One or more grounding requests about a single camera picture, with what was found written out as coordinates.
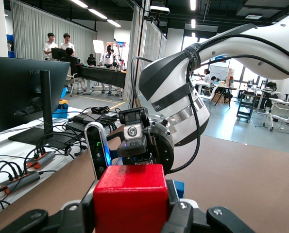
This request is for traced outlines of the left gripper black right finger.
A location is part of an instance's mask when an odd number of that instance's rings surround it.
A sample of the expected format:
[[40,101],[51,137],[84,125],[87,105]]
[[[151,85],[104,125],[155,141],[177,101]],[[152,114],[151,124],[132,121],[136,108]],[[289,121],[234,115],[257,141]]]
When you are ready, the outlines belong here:
[[169,218],[162,233],[253,233],[246,223],[222,206],[205,213],[192,200],[179,199],[173,180],[166,180],[169,196]]

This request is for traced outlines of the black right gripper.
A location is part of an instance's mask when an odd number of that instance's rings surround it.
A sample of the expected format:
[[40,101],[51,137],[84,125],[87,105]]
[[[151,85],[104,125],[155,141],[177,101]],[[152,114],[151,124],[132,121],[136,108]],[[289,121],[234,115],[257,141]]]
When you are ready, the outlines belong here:
[[[118,147],[118,156],[124,165],[161,164],[168,174],[174,162],[174,142],[170,123],[167,120],[150,117],[148,109],[138,107],[119,112],[120,123],[124,125],[124,139]],[[155,147],[150,146],[143,136],[143,129],[149,126]]]

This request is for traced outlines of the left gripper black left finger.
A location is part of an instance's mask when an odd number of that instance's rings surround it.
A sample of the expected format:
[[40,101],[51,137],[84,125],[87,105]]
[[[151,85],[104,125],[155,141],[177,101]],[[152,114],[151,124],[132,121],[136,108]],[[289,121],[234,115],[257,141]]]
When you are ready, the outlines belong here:
[[93,200],[96,185],[94,181],[80,202],[72,202],[56,214],[49,216],[42,209],[30,210],[0,233],[91,233],[96,226]]

